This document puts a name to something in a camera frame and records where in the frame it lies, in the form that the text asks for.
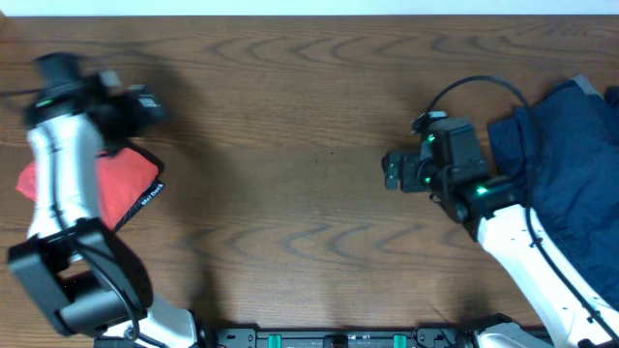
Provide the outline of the red printed t-shirt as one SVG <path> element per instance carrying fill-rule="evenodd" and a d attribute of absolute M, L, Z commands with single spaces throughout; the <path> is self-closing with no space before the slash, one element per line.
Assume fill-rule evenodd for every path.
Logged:
<path fill-rule="evenodd" d="M 28 238 L 44 238 L 98 218 L 115 232 L 163 188 L 159 160 L 125 147 L 97 159 L 70 159 L 76 150 L 53 155 L 37 145 L 16 189 L 35 202 Z"/>

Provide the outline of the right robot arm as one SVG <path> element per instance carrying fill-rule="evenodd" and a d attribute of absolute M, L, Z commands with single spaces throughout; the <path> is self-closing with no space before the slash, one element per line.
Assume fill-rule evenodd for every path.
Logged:
<path fill-rule="evenodd" d="M 473 332 L 476 347 L 615 347 L 618 311 L 550 239 L 512 180 L 490 177 L 482 158 L 440 165 L 430 155 L 391 152 L 381 161 L 387 189 L 428 192 L 509 274 L 541 319 L 548 341 L 516 323 Z"/>

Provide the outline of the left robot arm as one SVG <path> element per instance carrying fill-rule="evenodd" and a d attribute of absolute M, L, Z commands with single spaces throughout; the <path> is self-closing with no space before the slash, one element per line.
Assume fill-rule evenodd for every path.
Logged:
<path fill-rule="evenodd" d="M 35 213 L 9 269 L 51 326 L 97 346 L 202 347 L 193 313 L 157 296 L 145 266 L 103 222 L 99 160 L 164 115 L 143 85 L 113 95 L 72 82 L 43 90 L 27 108 L 35 157 Z"/>

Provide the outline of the black printed folded shirt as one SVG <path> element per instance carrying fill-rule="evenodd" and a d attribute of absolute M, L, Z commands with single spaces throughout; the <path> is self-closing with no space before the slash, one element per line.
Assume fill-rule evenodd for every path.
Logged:
<path fill-rule="evenodd" d="M 117 232 L 163 188 L 164 163 L 131 143 L 116 155 L 101 154 L 96 162 L 102 221 Z"/>

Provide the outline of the navy blue garment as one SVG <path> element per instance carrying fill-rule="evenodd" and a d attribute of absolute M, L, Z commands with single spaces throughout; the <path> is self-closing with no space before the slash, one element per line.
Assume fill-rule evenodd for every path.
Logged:
<path fill-rule="evenodd" d="M 589 285 L 618 306 L 618 89 L 602 99 L 571 80 L 530 110 L 488 126 L 500 173 L 533 190 L 546 233 Z"/>

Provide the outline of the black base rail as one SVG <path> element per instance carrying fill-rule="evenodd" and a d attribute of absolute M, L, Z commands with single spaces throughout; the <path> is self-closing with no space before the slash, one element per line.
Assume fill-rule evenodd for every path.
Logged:
<path fill-rule="evenodd" d="M 227 328 L 198 333 L 197 347 L 221 348 L 457 348 L 550 347 L 544 330 L 526 331 L 511 318 L 497 314 L 477 329 L 436 324 L 407 330 L 261 330 Z"/>

